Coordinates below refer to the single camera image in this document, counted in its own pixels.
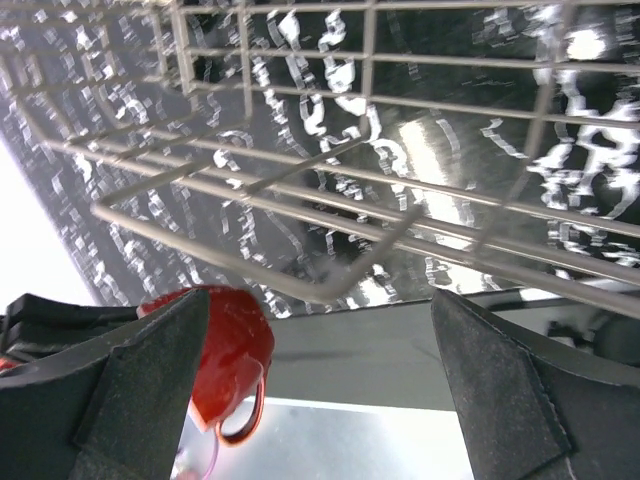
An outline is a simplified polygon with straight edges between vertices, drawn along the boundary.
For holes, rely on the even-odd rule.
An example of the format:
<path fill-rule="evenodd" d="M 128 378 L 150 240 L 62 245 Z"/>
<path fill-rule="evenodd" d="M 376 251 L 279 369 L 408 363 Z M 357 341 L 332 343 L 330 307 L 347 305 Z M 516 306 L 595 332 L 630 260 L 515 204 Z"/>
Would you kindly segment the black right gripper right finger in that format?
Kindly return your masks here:
<path fill-rule="evenodd" d="M 449 291 L 431 315 L 475 478 L 638 478 L 638 368 Z"/>

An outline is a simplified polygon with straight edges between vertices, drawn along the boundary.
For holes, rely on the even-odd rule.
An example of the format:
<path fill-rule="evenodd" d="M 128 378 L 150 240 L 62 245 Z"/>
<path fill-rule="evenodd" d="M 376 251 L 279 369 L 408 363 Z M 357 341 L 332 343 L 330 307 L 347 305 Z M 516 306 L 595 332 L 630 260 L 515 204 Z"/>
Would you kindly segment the red mug white inside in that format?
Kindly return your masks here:
<path fill-rule="evenodd" d="M 275 338 L 249 292 L 222 285 L 199 288 L 207 292 L 208 322 L 188 413 L 200 430 L 212 429 L 221 443 L 235 447 L 262 418 Z M 223 433 L 224 421 L 250 395 L 255 401 L 249 420 L 238 431 Z"/>

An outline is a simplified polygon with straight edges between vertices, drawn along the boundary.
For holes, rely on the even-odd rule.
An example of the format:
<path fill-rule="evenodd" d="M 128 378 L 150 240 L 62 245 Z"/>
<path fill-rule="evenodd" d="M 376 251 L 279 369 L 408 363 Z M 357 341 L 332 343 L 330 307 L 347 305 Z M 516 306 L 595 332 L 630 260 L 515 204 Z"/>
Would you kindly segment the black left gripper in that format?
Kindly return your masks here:
<path fill-rule="evenodd" d="M 1 316 L 3 373 L 131 373 L 145 368 L 134 307 L 79 306 L 25 294 Z"/>

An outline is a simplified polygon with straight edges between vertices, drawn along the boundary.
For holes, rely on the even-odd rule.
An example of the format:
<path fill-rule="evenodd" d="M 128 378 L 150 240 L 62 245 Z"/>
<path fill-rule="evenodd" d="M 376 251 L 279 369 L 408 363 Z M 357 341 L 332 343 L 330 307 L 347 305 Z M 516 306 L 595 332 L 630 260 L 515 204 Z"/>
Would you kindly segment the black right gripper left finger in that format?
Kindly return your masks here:
<path fill-rule="evenodd" d="M 5 479 L 166 479 L 208 322 L 202 290 L 144 316 L 145 368 L 2 373 Z"/>

